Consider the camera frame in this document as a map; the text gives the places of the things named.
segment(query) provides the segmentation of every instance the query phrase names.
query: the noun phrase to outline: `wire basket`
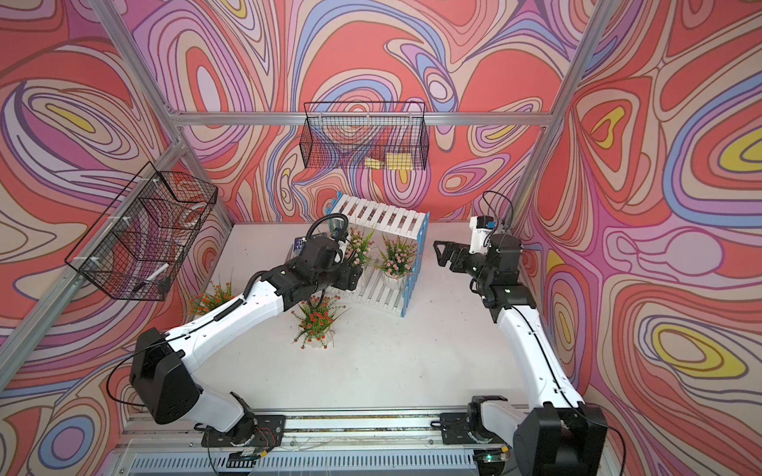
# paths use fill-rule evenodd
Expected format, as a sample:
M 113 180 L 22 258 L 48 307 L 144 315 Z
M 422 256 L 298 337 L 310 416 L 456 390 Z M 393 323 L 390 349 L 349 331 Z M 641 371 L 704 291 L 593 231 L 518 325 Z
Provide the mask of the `wire basket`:
M 305 168 L 424 170 L 429 137 L 420 101 L 304 103 Z
M 157 171 L 114 220 L 109 232 L 75 267 L 112 299 L 163 301 L 203 222 L 217 201 L 217 187 L 183 172 Z

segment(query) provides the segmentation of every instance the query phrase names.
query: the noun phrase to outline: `white slatted rack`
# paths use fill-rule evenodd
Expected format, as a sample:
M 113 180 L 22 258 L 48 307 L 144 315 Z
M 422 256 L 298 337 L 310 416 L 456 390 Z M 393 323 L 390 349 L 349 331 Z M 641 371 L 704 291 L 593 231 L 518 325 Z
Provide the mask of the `white slatted rack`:
M 404 289 L 390 289 L 384 285 L 383 273 L 373 267 L 367 267 L 363 279 L 354 291 L 331 288 L 340 296 L 347 296 L 364 304 L 372 305 L 404 317 L 410 302 L 415 282 L 421 269 L 421 258 L 426 241 L 429 214 L 399 208 L 398 206 L 373 202 L 356 196 L 339 196 L 330 213 L 343 213 L 349 218 L 350 225 L 362 226 L 375 230 L 374 235 L 398 235 L 418 242 L 418 253 L 413 271 L 408 277 Z

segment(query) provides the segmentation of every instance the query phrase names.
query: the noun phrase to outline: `aluminum frame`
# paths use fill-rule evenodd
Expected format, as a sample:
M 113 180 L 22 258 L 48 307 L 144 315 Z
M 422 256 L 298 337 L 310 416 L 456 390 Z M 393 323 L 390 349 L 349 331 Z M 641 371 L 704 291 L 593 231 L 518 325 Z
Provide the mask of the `aluminum frame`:
M 171 168 L 180 158 L 181 147 L 175 143 L 166 149 L 157 159 L 156 168 L 165 170 Z M 124 197 L 112 216 L 119 216 L 135 200 L 147 182 L 139 182 L 130 193 Z M 98 243 L 114 226 L 113 219 L 108 220 L 93 238 L 82 248 L 80 254 L 89 256 L 98 246 Z M 27 314 L 23 321 L 11 332 L 0 347 L 0 391 L 13 379 L 16 372 L 24 365 L 29 354 L 37 347 L 37 344 L 45 337 L 47 331 L 56 322 L 56 319 L 66 309 L 82 285 L 85 278 L 66 267 L 61 276 L 56 278 L 55 283 L 47 290 L 45 296 L 37 301 L 37 304 Z
M 399 116 L 394 113 L 357 113 L 360 116 Z M 305 114 L 301 113 L 196 113 L 174 111 L 169 114 L 176 126 L 301 126 Z M 427 112 L 428 126 L 483 126 L 516 125 L 548 126 L 551 113 L 438 113 Z
M 146 65 L 142 54 L 138 50 L 137 43 L 135 43 L 130 30 L 127 29 L 127 25 L 124 23 L 114 3 L 111 0 L 91 0 L 90 4 L 95 14 L 101 20 L 101 25 L 103 25 L 109 38 L 111 38 L 117 51 L 122 56 L 127 72 L 148 98 L 158 121 L 165 128 L 166 133 L 184 147 L 185 163 L 191 173 L 201 180 L 211 181 L 206 168 L 201 164 L 201 160 L 185 138 L 182 127 L 175 124 L 171 118 L 169 114 L 171 110 L 169 102 L 162 94 L 158 82 L 151 74 L 148 65 Z M 226 232 L 229 232 L 232 228 L 232 220 L 227 208 L 221 202 L 218 202 L 215 205 L 215 210 L 218 218 L 223 222 Z
M 529 192 L 534 185 L 535 178 L 539 173 L 540 166 L 545 162 L 549 154 L 551 154 L 557 144 L 555 138 L 561 129 L 561 125 L 564 123 L 564 116 L 566 110 L 572 103 L 574 93 L 577 91 L 585 72 L 588 69 L 590 60 L 595 53 L 595 49 L 598 47 L 600 38 L 603 36 L 606 27 L 609 24 L 616 7 L 619 6 L 620 0 L 607 0 L 599 1 L 595 5 L 593 14 L 590 16 L 590 21 L 584 29 L 582 38 L 579 42 L 579 46 L 575 51 L 574 58 L 572 58 L 569 65 L 569 70 L 566 72 L 563 81 L 561 81 L 561 87 L 558 94 L 555 96 L 553 106 L 551 107 L 552 120 L 550 124 L 539 134 L 537 142 L 535 142 L 534 150 L 527 160 L 527 166 L 524 168 L 524 172 L 519 178 L 518 184 L 513 195 L 514 205 L 518 209 L 523 209 L 523 205 L 529 198 Z

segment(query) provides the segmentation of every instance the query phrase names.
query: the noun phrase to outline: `white floor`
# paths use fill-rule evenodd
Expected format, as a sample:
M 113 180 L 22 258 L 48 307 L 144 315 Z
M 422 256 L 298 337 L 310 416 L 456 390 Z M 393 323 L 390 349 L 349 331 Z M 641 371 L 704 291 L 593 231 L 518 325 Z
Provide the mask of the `white floor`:
M 236 225 L 213 283 L 241 292 L 254 272 L 282 264 L 307 225 Z M 284 312 L 212 356 L 194 374 L 215 391 L 235 391 L 253 408 L 463 406 L 473 395 L 526 404 L 520 368 L 469 277 L 437 266 L 434 240 L 467 243 L 466 223 L 429 226 L 423 267 L 406 316 L 350 299 L 328 349 L 293 343 Z

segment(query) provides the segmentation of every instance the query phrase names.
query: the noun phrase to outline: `robotic arm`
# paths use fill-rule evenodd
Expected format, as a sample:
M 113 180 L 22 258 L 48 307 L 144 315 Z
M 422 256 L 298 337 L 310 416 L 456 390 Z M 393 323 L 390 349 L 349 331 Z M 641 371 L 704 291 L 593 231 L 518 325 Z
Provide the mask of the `robotic arm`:
M 341 219 L 342 226 L 330 238 L 312 236 L 329 219 Z M 232 392 L 231 398 L 203 388 L 192 375 L 241 333 L 313 293 L 328 286 L 354 290 L 362 268 L 343 260 L 348 225 L 340 213 L 323 216 L 309 228 L 299 256 L 256 273 L 235 299 L 188 324 L 165 333 L 151 328 L 138 337 L 130 384 L 156 423 L 184 418 L 212 427 L 217 439 L 233 446 L 251 440 L 257 420 L 248 405 Z
M 468 273 L 469 288 L 482 297 L 508 339 L 521 368 L 528 415 L 503 397 L 477 396 L 466 421 L 476 442 L 499 436 L 514 448 L 521 474 L 594 476 L 606 439 L 606 418 L 588 407 L 568 381 L 545 335 L 532 295 L 519 283 L 521 242 L 496 233 L 491 216 L 472 217 L 470 244 L 435 241 L 440 266 Z

